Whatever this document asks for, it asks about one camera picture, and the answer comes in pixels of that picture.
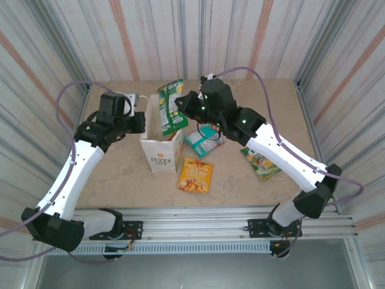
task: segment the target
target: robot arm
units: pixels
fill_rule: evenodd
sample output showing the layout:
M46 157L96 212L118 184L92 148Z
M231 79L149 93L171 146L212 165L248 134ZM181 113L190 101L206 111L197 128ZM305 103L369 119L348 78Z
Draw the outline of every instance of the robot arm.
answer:
M273 236L280 236L291 223L302 217L318 218L331 198L337 180L310 169L284 149L266 119L251 108L238 107L230 87L222 80L202 77L201 84L200 93L190 91L188 95L175 100L178 110L199 123L219 126L220 132L227 138L261 153L277 164L302 189L292 202L276 205L266 220L266 230ZM334 175L342 173L337 165L327 167L284 138L281 139L287 147L319 170Z
M51 203L50 199L67 174L72 153L36 209L25 208L22 214L24 221L50 203L42 215L26 226L36 240L71 252L83 238L91 235L109 232L111 237L117 237L122 233L122 215L111 209L100 209L82 216L81 220L72 217L88 177L111 144L123 139L126 134L144 132L144 113L135 112L137 102L138 95L135 93L104 93L100 97L99 110L79 125L75 134L76 156L73 170L55 202Z

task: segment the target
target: black mounting bracket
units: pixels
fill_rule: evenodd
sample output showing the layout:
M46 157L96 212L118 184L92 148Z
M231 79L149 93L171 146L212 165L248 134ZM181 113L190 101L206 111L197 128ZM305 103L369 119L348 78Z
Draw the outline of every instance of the black mounting bracket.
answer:
M275 236L271 233L268 227L266 219L250 219L247 220L247 226L243 228L244 231L248 231L250 238L271 238L271 237L295 237L300 228L300 221L294 221L289 226L285 227L285 230L281 236Z
M116 237L111 237L108 232L103 232L100 234L96 234L90 237L90 240L141 240L142 239L142 233L143 233L143 222L142 221L123 221L123 229L122 233Z

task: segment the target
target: yellow snack bag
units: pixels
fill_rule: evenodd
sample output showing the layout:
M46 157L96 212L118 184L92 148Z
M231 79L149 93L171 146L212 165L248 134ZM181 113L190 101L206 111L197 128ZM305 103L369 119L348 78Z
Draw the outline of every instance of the yellow snack bag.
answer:
M213 168L213 164L185 157L178 189L190 193L208 193Z

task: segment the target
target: snack bag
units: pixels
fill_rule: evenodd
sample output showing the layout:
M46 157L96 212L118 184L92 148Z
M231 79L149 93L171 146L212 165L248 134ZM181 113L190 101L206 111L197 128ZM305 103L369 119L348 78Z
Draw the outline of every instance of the snack bag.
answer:
M202 137L198 131L194 131L192 134L184 137L184 139L198 156L203 158L217 146L223 144L224 140L219 137L219 133L216 130L210 128L208 125L204 125L199 130L204 137Z
M268 179L281 171L271 160L249 148L241 149L241 152L246 156L260 179Z
M216 131L219 131L219 126L217 125L212 125L211 123L209 123L209 127L215 129Z
M158 89L163 135L172 134L188 126L187 117L178 112L178 107L175 104L175 99L180 97L182 87L183 80L180 79Z
M213 168L213 164L185 157L178 189L190 193L208 193Z

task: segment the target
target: white paper bag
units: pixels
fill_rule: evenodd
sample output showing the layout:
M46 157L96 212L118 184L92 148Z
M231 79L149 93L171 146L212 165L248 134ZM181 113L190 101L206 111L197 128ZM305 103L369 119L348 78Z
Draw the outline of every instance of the white paper bag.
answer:
M171 135L163 136L159 96L151 95L146 109L146 128L140 135L140 143L150 164L151 171L176 172L182 152L183 130L180 129L169 141Z

